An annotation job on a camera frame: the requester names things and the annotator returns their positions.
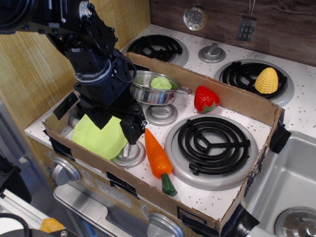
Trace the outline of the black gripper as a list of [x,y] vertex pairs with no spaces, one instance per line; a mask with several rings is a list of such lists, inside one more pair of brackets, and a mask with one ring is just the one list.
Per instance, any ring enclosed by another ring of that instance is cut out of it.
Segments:
[[145,133],[143,111],[130,93],[136,75],[135,65],[124,55],[105,60],[98,73],[74,72],[77,79],[74,89],[80,93],[84,112],[99,129],[113,116],[121,119],[122,131],[130,145],[136,145]]

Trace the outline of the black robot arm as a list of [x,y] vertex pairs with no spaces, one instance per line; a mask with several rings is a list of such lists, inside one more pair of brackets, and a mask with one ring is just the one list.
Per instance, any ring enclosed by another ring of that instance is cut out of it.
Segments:
[[125,138],[136,144],[146,120],[130,93],[137,76],[135,65],[115,48],[117,37],[87,0],[3,0],[0,32],[45,35],[74,69],[80,108],[103,128],[120,119]]

